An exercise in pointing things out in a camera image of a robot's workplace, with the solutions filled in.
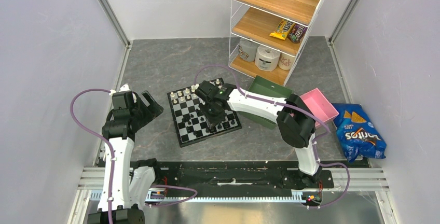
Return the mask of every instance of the white canister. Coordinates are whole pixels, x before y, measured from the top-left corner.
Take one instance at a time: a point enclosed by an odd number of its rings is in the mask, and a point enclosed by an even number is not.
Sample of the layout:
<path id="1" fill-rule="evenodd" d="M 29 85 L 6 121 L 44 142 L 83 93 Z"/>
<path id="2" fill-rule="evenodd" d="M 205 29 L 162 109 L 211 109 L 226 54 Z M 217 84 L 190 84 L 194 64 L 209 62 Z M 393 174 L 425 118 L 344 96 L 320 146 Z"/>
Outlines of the white canister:
<path id="1" fill-rule="evenodd" d="M 292 68 L 294 62 L 295 62 L 295 57 L 285 53 L 281 53 L 278 66 L 283 70 L 289 70 Z"/>
<path id="2" fill-rule="evenodd" d="M 240 44 L 238 47 L 239 56 L 241 59 L 247 62 L 253 62 L 255 60 L 255 55 L 257 54 L 258 46 L 259 44 L 256 44 L 252 41 L 244 38 L 240 39 Z"/>
<path id="3" fill-rule="evenodd" d="M 280 59 L 281 52 L 260 45 L 255 56 L 255 65 L 263 71 L 273 71 Z"/>

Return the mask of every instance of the chessboard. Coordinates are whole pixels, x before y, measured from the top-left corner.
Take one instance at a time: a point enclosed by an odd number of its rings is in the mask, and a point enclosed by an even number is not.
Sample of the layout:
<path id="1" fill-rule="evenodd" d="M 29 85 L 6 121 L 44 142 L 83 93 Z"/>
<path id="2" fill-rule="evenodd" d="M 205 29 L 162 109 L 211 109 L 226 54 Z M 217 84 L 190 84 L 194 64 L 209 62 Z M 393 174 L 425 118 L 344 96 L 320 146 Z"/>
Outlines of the chessboard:
<path id="1" fill-rule="evenodd" d="M 221 87 L 223 79 L 214 79 L 210 83 Z M 226 118 L 220 124 L 209 129 L 206 118 L 199 108 L 203 100 L 195 94 L 197 87 L 198 85 L 193 85 L 167 93 L 180 147 L 241 129 L 237 113 L 229 110 L 225 111 Z"/>

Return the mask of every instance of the gray floor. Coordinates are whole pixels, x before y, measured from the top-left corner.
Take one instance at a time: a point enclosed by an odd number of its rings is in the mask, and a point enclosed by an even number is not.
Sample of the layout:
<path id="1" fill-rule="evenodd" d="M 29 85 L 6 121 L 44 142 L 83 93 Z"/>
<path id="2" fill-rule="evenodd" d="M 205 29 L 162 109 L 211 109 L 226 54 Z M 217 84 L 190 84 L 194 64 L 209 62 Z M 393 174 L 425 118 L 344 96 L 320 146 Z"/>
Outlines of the gray floor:
<path id="1" fill-rule="evenodd" d="M 148 90 L 164 112 L 136 133 L 132 160 L 297 160 L 294 149 L 282 140 L 278 129 L 266 129 L 242 116 L 241 130 L 179 147 L 166 93 L 192 85 L 194 73 L 202 66 L 227 65 L 228 45 L 228 38 L 134 41 L 122 82 L 138 93 Z M 241 87 L 247 89 L 253 78 L 238 72 L 237 75 Z M 232 75 L 221 68 L 205 70 L 198 80 L 217 77 L 233 83 Z M 319 88 L 330 102 L 345 101 L 324 37 L 310 37 L 286 87 L 298 95 Z M 319 140 L 318 152 L 322 160 L 345 159 L 334 128 L 331 135 Z"/>

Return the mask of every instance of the yellow candy bag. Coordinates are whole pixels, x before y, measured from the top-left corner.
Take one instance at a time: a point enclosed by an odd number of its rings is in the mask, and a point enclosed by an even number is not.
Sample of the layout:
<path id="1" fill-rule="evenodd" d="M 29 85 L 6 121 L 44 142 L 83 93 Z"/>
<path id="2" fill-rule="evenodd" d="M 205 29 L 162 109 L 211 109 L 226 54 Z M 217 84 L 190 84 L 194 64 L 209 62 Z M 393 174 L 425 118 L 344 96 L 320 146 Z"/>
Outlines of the yellow candy bag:
<path id="1" fill-rule="evenodd" d="M 269 36 L 273 36 L 281 40 L 286 40 L 287 35 L 290 33 L 290 30 L 292 28 L 293 22 L 283 19 L 281 20 L 280 24 L 278 24 L 277 30 L 270 33 Z"/>

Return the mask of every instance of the blue chip bag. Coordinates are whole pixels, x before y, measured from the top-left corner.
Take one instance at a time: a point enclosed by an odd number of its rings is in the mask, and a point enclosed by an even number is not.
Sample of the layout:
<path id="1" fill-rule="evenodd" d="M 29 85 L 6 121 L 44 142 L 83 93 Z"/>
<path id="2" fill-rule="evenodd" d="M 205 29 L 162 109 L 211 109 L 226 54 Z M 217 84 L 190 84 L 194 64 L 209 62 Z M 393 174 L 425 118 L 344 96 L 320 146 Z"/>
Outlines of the blue chip bag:
<path id="1" fill-rule="evenodd" d="M 358 155 L 385 158 L 387 144 L 358 104 L 333 104 L 339 115 L 333 120 L 344 156 L 353 162 Z"/>

